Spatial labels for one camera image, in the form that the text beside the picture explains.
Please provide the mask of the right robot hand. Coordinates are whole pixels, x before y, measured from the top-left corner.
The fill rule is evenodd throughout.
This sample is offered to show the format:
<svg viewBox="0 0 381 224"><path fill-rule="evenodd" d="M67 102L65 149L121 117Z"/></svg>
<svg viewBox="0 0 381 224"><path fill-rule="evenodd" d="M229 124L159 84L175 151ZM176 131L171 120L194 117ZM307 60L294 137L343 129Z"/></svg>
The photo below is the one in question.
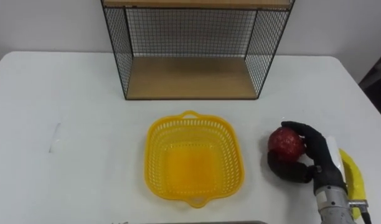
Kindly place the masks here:
<svg viewBox="0 0 381 224"><path fill-rule="evenodd" d="M334 165L326 138L311 126L295 121L283 121L283 128L290 128L304 138L306 155L314 161L312 166L300 162L288 162L269 151L267 162L270 170L280 179L299 184L312 181L314 190L332 186L347 190L340 170Z"/></svg>

